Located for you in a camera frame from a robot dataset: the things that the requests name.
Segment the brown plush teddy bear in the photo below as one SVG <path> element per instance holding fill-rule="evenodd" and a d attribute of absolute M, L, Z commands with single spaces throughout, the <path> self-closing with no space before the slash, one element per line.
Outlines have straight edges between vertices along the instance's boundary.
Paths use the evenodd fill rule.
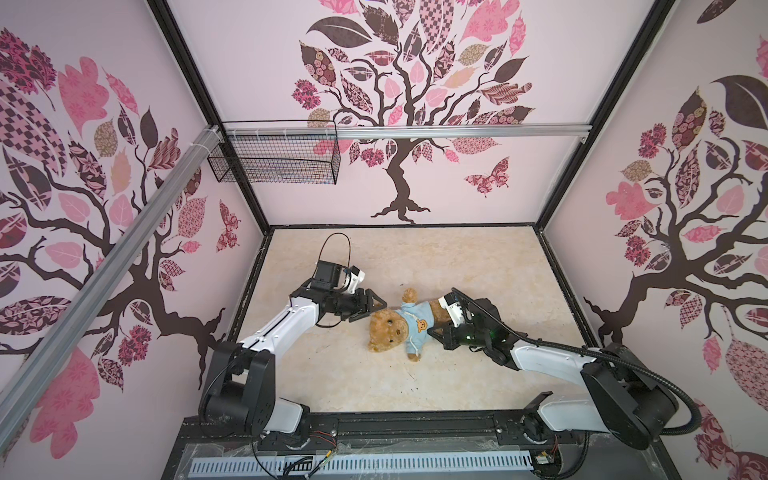
<path fill-rule="evenodd" d="M 444 327 L 451 324 L 447 311 L 440 306 L 437 299 L 421 301 L 414 288 L 407 288 L 404 291 L 401 305 L 403 303 L 422 302 L 428 302 L 432 308 L 432 312 L 435 316 L 435 325 L 433 327 Z M 399 309 L 401 305 L 395 309 L 387 308 L 378 311 L 371 316 L 368 342 L 368 350 L 370 352 L 383 353 L 398 346 L 403 346 L 405 349 L 408 326 L 406 321 L 396 313 L 396 310 Z M 409 355 L 407 353 L 406 355 L 410 361 L 418 362 L 421 360 L 422 353 L 420 356 Z"/>

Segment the light blue teddy shirt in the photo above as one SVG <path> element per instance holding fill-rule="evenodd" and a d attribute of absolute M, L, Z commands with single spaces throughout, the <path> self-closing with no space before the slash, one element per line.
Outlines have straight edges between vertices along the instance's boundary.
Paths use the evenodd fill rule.
<path fill-rule="evenodd" d="M 424 344 L 429 339 L 428 330 L 435 325 L 435 316 L 428 302 L 403 303 L 396 313 L 408 326 L 405 351 L 409 355 L 420 356 Z"/>

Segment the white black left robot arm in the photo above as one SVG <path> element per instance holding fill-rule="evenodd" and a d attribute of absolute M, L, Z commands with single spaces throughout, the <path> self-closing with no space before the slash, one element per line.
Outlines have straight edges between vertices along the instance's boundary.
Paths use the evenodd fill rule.
<path fill-rule="evenodd" d="M 265 326 L 242 341 L 217 346 L 198 405 L 199 422 L 249 437 L 299 433 L 309 408 L 277 396 L 278 362 L 327 314 L 355 322 L 385 309 L 385 300 L 360 286 L 364 278 L 355 266 L 319 261 L 313 276 Z"/>

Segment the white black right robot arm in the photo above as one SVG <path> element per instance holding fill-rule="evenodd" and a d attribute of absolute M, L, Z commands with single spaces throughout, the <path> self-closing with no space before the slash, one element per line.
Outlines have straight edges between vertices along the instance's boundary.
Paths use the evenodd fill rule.
<path fill-rule="evenodd" d="M 666 429 L 679 402 L 671 388 L 622 346 L 588 349 L 532 339 L 501 321 L 487 299 L 458 291 L 439 304 L 449 315 L 431 336 L 446 350 L 467 346 L 495 364 L 544 374 L 580 388 L 578 395 L 543 392 L 525 407 L 521 427 L 532 442 L 564 431 L 610 433 L 627 446 L 647 448 Z"/>

